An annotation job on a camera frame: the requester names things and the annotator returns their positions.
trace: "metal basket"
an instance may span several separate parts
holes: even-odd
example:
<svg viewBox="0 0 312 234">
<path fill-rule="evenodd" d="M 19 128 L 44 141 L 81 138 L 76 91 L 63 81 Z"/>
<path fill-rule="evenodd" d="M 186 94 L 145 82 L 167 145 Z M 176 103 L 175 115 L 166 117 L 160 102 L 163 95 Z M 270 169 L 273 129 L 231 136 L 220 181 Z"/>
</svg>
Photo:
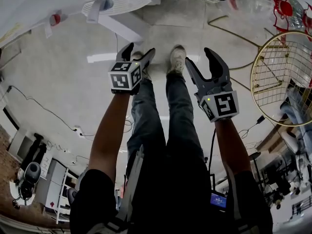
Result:
<svg viewBox="0 0 312 234">
<path fill-rule="evenodd" d="M 284 126 L 312 122 L 312 43 L 310 35 L 299 31 L 280 33 L 259 50 L 251 70 L 251 93 L 258 109 L 271 121 Z M 282 103 L 302 116 L 288 123 L 273 118 Z"/>
</svg>

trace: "white sneaker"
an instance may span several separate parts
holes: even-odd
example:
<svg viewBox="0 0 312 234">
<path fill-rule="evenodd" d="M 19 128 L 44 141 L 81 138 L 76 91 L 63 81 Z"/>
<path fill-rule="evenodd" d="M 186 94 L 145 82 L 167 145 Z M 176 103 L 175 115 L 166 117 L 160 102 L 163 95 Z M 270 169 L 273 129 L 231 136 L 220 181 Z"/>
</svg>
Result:
<svg viewBox="0 0 312 234">
<path fill-rule="evenodd" d="M 140 52 L 140 51 L 137 51 L 137 52 L 134 52 L 133 55 L 131 56 L 131 59 L 132 60 L 139 60 L 141 59 L 141 57 L 143 56 L 143 54 Z M 150 75 L 148 74 L 147 72 L 147 68 L 145 68 L 143 71 L 142 71 L 142 77 L 145 78 L 145 79 L 148 79 L 148 80 L 152 80 Z"/>
<path fill-rule="evenodd" d="M 168 69 L 167 74 L 178 73 L 182 75 L 185 65 L 185 58 L 185 49 L 181 45 L 175 47 L 170 55 L 171 67 Z"/>
</svg>

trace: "black sleeve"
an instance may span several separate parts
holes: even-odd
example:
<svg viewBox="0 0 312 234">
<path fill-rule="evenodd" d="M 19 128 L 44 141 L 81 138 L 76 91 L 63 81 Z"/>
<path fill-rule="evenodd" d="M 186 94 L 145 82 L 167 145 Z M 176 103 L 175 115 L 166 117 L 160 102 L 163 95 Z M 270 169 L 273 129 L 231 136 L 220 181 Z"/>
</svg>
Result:
<svg viewBox="0 0 312 234">
<path fill-rule="evenodd" d="M 70 231 L 87 233 L 98 223 L 107 223 L 117 213 L 114 184 L 99 170 L 89 170 L 71 206 Z"/>
<path fill-rule="evenodd" d="M 244 171 L 233 176 L 229 179 L 229 186 L 226 208 L 228 219 L 236 233 L 245 233 L 248 230 L 261 234 L 272 233 L 271 211 L 252 172 Z"/>
</svg>

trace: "monitor screen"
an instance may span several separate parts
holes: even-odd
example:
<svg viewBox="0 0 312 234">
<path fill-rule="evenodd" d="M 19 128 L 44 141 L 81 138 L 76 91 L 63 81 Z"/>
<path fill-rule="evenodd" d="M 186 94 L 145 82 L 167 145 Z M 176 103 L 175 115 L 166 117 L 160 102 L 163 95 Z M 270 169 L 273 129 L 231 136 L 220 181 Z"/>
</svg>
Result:
<svg viewBox="0 0 312 234">
<path fill-rule="evenodd" d="M 226 207 L 226 197 L 211 193 L 210 203 L 222 208 Z"/>
</svg>

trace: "forearm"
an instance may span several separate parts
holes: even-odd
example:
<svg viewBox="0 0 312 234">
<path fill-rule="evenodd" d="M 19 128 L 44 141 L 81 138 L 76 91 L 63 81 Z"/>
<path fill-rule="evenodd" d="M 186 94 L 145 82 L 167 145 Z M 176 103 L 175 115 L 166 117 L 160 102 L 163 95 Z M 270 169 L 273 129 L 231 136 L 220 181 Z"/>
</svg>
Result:
<svg viewBox="0 0 312 234">
<path fill-rule="evenodd" d="M 232 120 L 215 122 L 215 130 L 226 169 L 231 169 L 234 175 L 242 171 L 251 171 L 248 153 Z"/>
<path fill-rule="evenodd" d="M 121 145 L 129 94 L 116 94 L 97 129 L 91 148 L 89 168 L 105 172 L 115 181 L 116 161 Z"/>
</svg>

